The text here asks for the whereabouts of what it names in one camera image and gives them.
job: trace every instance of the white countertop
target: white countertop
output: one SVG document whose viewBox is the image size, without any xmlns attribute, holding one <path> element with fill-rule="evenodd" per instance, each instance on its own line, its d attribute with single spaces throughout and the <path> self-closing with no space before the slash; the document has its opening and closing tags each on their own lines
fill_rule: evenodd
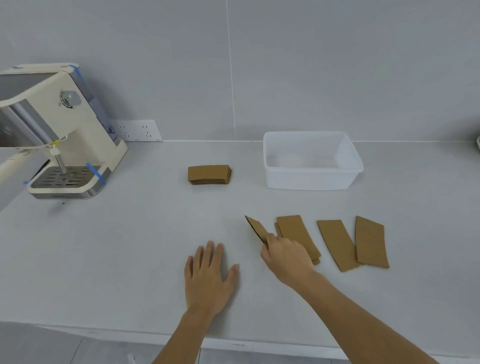
<svg viewBox="0 0 480 364">
<path fill-rule="evenodd" d="M 199 244 L 226 246 L 240 283 L 211 337 L 337 347 L 313 310 L 260 258 L 244 215 L 270 231 L 300 214 L 317 269 L 431 354 L 480 357 L 480 154 L 471 143 L 355 143 L 365 171 L 344 191 L 265 185 L 261 142 L 130 143 L 99 195 L 0 213 L 0 321 L 171 334 L 183 267 Z M 191 186 L 187 167 L 229 164 L 229 185 Z M 385 225 L 391 269 L 341 273 L 316 220 Z"/>
</svg>

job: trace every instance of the power outlet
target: power outlet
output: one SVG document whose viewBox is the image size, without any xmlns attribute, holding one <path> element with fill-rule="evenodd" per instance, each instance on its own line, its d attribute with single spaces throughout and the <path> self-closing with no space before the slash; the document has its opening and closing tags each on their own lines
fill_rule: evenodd
<svg viewBox="0 0 480 364">
<path fill-rule="evenodd" d="M 155 120 L 112 120 L 118 136 L 125 142 L 161 142 Z"/>
</svg>

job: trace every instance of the white plastic container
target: white plastic container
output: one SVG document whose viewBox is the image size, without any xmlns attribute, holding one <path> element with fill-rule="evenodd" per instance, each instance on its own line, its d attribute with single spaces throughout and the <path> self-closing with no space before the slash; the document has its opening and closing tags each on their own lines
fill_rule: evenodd
<svg viewBox="0 0 480 364">
<path fill-rule="evenodd" d="M 345 190 L 363 171 L 343 132 L 265 133 L 264 165 L 267 186 L 284 190 Z"/>
</svg>

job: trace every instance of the finger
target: finger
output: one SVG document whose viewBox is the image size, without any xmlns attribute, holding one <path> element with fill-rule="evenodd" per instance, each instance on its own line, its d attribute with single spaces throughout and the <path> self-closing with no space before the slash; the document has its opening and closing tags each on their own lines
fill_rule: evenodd
<svg viewBox="0 0 480 364">
<path fill-rule="evenodd" d="M 197 273 L 200 270 L 200 262 L 202 260 L 203 252 L 204 252 L 204 247 L 200 245 L 197 248 L 197 252 L 195 253 L 195 257 L 193 257 L 193 274 Z"/>
<path fill-rule="evenodd" d="M 267 244 L 268 244 L 268 246 L 270 246 L 270 244 L 274 244 L 276 242 L 278 242 L 277 237 L 274 234 L 272 234 L 271 232 L 269 232 L 267 234 Z"/>
<path fill-rule="evenodd" d="M 185 263 L 185 283 L 189 282 L 192 279 L 192 256 L 189 256 L 187 262 Z"/>
<path fill-rule="evenodd" d="M 230 268 L 228 271 L 228 276 L 225 282 L 223 282 L 225 289 L 227 290 L 228 296 L 233 293 L 235 286 L 237 285 L 238 275 L 239 275 L 239 268 L 238 264 L 235 264 Z"/>
<path fill-rule="evenodd" d="M 210 260 L 212 259 L 212 250 L 215 248 L 213 241 L 209 240 L 207 247 L 205 248 L 204 258 L 202 260 L 202 266 L 200 268 L 207 269 L 210 266 Z"/>
<path fill-rule="evenodd" d="M 272 258 L 270 256 L 270 251 L 268 250 L 267 246 L 264 244 L 262 247 L 262 251 L 260 253 L 260 256 L 264 260 L 264 262 L 269 265 L 270 262 L 272 261 Z"/>
<path fill-rule="evenodd" d="M 213 258 L 212 258 L 212 263 L 210 264 L 210 266 L 220 269 L 220 263 L 222 262 L 222 255 L 223 255 L 223 244 L 219 243 L 216 246 L 215 253 L 213 254 Z"/>
</svg>

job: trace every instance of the white wall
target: white wall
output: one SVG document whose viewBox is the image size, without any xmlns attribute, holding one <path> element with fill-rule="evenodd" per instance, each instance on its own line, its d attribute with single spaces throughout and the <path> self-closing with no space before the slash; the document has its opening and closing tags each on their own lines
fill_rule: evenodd
<svg viewBox="0 0 480 364">
<path fill-rule="evenodd" d="M 17 63 L 80 63 L 110 117 L 153 118 L 164 139 L 480 134 L 480 1 L 226 3 L 3 0 L 0 23 Z"/>
</svg>

